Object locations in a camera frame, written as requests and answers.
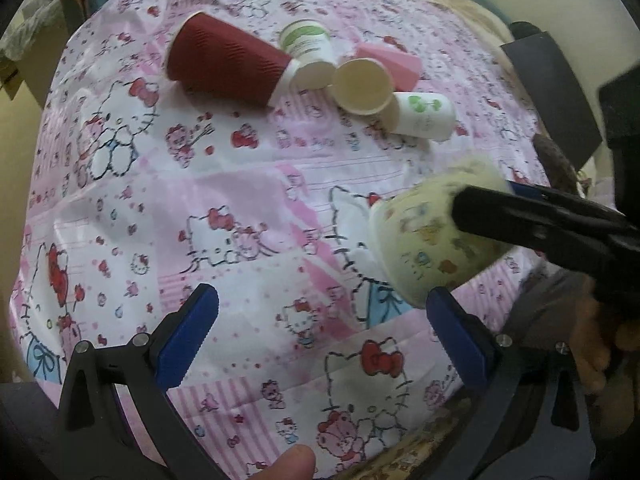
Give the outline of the left hand thumb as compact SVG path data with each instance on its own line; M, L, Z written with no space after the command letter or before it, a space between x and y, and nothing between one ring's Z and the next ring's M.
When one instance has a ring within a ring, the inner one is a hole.
M312 480L315 470L314 451L307 445L296 444L250 480Z

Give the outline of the right hand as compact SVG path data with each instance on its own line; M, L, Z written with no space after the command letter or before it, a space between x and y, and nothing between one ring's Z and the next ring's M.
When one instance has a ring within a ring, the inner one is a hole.
M592 431L600 439L622 436L639 419L639 327L621 325L611 336L587 290L576 304L570 351L591 400Z

